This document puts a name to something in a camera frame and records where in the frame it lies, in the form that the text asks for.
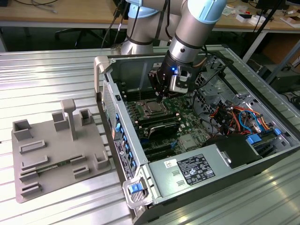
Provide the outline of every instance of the power supply label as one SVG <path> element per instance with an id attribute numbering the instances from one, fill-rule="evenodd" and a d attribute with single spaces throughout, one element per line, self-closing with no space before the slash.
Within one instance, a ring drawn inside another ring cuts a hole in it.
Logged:
<path id="1" fill-rule="evenodd" d="M 203 154 L 178 161 L 177 165 L 188 185 L 194 185 L 215 176 Z"/>

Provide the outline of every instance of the wooden desk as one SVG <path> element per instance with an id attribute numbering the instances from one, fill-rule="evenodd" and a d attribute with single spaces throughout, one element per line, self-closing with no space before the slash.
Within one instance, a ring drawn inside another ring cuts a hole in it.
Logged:
<path id="1" fill-rule="evenodd" d="M 116 8 L 112 0 L 58 0 L 53 5 L 57 14 L 11 0 L 8 7 L 0 7 L 0 27 L 108 28 Z M 231 3 L 231 5 L 244 5 L 252 14 L 257 12 L 257 9 L 241 0 Z M 300 29 L 295 29 L 281 21 L 280 17 L 282 16 L 274 17 L 274 21 L 267 24 L 265 30 L 253 43 L 243 58 L 244 61 L 250 58 L 267 33 L 300 33 Z M 112 28 L 118 28 L 119 23 L 120 18 L 116 20 Z M 122 28 L 127 28 L 127 21 L 123 22 Z M 253 25 L 239 22 L 234 15 L 222 15 L 214 31 L 253 32 L 253 29 Z"/>
<path id="2" fill-rule="evenodd" d="M 110 24 L 116 8 L 112 0 L 58 0 L 52 5 L 57 13 L 11 0 L 8 7 L 0 7 L 0 21 Z"/>

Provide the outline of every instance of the gray plastic base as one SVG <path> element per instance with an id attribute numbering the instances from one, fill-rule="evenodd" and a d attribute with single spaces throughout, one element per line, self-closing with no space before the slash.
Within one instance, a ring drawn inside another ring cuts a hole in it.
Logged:
<path id="1" fill-rule="evenodd" d="M 64 127 L 63 130 L 56 131 L 53 120 L 31 124 L 30 136 L 22 136 L 20 139 L 25 138 L 23 140 L 18 141 L 19 136 L 16 137 L 16 131 L 12 131 L 18 203 L 111 170 L 94 121 L 90 124 L 85 123 L 84 126 L 82 122 L 82 116 L 74 115 L 78 138 L 74 141 L 71 129 Z"/>

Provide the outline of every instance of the metal table surface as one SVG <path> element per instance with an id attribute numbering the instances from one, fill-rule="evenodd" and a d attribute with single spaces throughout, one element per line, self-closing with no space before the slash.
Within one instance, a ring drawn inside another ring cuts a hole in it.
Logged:
<path id="1" fill-rule="evenodd" d="M 236 55 L 222 46 L 226 57 Z M 165 48 L 156 48 L 163 52 Z M 111 55 L 110 50 L 11 52 L 0 55 L 0 223 L 1 224 L 121 224 L 132 219 L 115 169 L 104 175 L 54 191 L 34 200 L 15 201 L 12 121 L 27 118 L 30 123 L 51 120 L 60 110 L 60 100 L 74 98 L 78 110 L 89 108 L 107 146 L 102 121 L 94 98 L 93 60 Z M 246 64 L 239 70 L 264 91 Z M 282 114 L 300 128 L 297 112 L 285 108 L 285 101 L 270 91 L 264 95 Z M 299 224 L 300 152 L 263 173 L 169 213 L 151 224 Z"/>

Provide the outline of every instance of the blue latch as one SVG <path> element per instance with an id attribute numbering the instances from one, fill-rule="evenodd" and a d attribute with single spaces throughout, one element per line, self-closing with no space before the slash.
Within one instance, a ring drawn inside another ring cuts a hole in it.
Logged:
<path id="1" fill-rule="evenodd" d="M 125 149 L 126 149 L 126 153 L 128 153 L 129 151 L 130 151 L 130 146 L 129 146 L 129 144 L 127 143 L 127 144 L 125 144 Z"/>
<path id="2" fill-rule="evenodd" d="M 131 186 L 129 186 L 129 191 L 131 194 L 135 194 L 138 193 L 140 191 L 143 191 L 143 187 L 141 183 L 137 183 L 137 184 L 133 184 Z"/>
<path id="3" fill-rule="evenodd" d="M 278 128 L 275 128 L 274 132 L 275 132 L 276 135 L 281 135 L 281 131 Z"/>
<path id="4" fill-rule="evenodd" d="M 254 144 L 256 142 L 260 142 L 262 139 L 258 134 L 255 135 L 249 135 L 248 138 L 246 139 L 249 144 Z"/>
<path id="5" fill-rule="evenodd" d="M 133 168 L 136 168 L 136 163 L 135 163 L 135 161 L 134 161 L 134 160 L 132 161 L 132 163 L 131 163 L 131 164 L 132 164 L 132 167 L 133 167 Z"/>
<path id="6" fill-rule="evenodd" d="M 129 156 L 128 156 L 128 160 L 131 160 L 133 158 L 133 155 L 132 155 L 132 152 L 129 153 Z"/>
<path id="7" fill-rule="evenodd" d="M 119 131 L 120 131 L 120 129 L 121 129 L 121 124 L 120 124 L 120 123 L 118 123 L 118 124 L 117 124 L 117 126 L 116 126 L 116 131 L 117 131 L 117 132 L 119 132 Z"/>

